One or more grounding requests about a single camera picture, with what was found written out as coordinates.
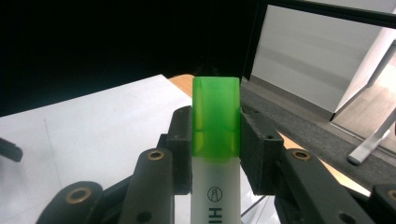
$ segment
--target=gray carpet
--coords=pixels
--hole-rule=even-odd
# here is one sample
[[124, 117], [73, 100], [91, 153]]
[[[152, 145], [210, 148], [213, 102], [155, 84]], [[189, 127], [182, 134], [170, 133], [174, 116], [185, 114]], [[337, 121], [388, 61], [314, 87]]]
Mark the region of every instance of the gray carpet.
[[389, 163], [370, 156], [360, 166], [354, 166], [347, 161], [347, 155], [356, 146], [244, 87], [241, 100], [242, 105], [262, 112], [278, 131], [368, 190], [377, 184], [396, 184], [396, 167]]

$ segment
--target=black background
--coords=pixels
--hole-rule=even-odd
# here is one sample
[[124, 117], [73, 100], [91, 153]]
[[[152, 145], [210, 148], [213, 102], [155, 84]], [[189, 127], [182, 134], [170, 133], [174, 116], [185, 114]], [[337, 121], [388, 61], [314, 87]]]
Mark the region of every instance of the black background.
[[257, 1], [3, 1], [0, 116], [145, 77], [241, 77]]

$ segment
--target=marker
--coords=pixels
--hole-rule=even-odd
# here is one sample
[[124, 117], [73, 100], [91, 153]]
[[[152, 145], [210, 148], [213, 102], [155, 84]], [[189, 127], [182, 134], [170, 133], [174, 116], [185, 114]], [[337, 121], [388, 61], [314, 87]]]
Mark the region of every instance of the marker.
[[195, 77], [191, 224], [241, 223], [240, 96], [236, 77]]

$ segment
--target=wooden floor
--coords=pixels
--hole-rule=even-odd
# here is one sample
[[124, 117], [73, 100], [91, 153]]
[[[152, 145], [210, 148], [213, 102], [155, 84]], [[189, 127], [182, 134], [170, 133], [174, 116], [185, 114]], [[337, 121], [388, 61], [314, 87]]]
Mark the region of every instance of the wooden floor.
[[[333, 120], [333, 123], [365, 139], [383, 123], [394, 107], [396, 107], [396, 54], [374, 86], [359, 95]], [[396, 154], [394, 123], [381, 147]]]

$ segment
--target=wooden edge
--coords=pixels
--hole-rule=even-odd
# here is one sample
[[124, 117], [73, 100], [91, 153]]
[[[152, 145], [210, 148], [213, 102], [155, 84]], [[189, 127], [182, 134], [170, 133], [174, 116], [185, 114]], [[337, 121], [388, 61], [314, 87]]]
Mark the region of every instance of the wooden edge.
[[[175, 84], [177, 87], [179, 87], [182, 91], [184, 91], [186, 94], [188, 94], [190, 97], [192, 97], [192, 79], [194, 78], [193, 75], [190, 74], [184, 74], [176, 77], [171, 77], [169, 80]], [[283, 135], [282, 133], [280, 134], [283, 139], [285, 140], [285, 148], [300, 148], [303, 149], [301, 146], [298, 144], [294, 143], [291, 141], [287, 136]], [[353, 189], [363, 195], [369, 196], [370, 191], [347, 177], [346, 175], [343, 175], [341, 172], [337, 171], [333, 167], [331, 167], [329, 164], [327, 164], [324, 161], [321, 161], [323, 165], [329, 170], [329, 172], [335, 177], [335, 179], [343, 186]]]

